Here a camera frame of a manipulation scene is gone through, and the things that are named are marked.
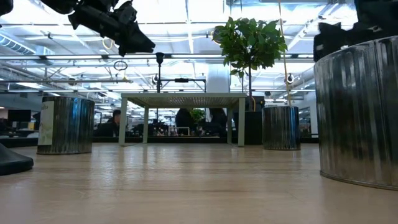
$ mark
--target green leaves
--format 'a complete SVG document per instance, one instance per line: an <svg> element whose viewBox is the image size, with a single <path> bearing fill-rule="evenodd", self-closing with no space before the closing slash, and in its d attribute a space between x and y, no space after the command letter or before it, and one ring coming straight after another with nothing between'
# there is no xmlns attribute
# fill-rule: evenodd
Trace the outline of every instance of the green leaves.
<svg viewBox="0 0 398 224"><path fill-rule="evenodd" d="M231 75L243 77L249 65L251 70L258 70L275 64L275 59L287 50L277 23L248 18L234 21L229 17L225 26L216 27L221 54L226 56L223 64L233 67Z"/></svg>

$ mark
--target metal pipe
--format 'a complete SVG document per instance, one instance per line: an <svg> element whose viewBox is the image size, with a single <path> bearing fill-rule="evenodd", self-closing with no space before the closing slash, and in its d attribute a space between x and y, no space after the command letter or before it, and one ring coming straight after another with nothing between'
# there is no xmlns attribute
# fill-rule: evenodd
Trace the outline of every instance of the metal pipe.
<svg viewBox="0 0 398 224"><path fill-rule="evenodd" d="M0 80L0 83L132 83L131 80Z"/></svg>

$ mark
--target label on cylinder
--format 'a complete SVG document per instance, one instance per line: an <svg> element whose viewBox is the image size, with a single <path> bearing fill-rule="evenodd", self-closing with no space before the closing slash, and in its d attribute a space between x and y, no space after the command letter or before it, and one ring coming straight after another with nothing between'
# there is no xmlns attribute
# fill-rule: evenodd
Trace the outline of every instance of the label on cylinder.
<svg viewBox="0 0 398 224"><path fill-rule="evenodd" d="M42 112L40 114L39 127L39 146L48 146L52 144L54 122L54 101L42 103Z"/></svg>

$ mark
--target white table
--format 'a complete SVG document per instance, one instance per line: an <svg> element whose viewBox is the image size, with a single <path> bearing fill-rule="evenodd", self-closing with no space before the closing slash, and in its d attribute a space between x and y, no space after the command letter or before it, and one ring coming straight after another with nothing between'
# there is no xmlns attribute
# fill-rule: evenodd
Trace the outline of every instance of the white table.
<svg viewBox="0 0 398 224"><path fill-rule="evenodd" d="M239 107L238 146L244 146L245 93L122 93L119 145L125 146L127 101L145 108L142 142L148 142L150 108L226 108L228 144L232 143L233 109Z"/></svg>

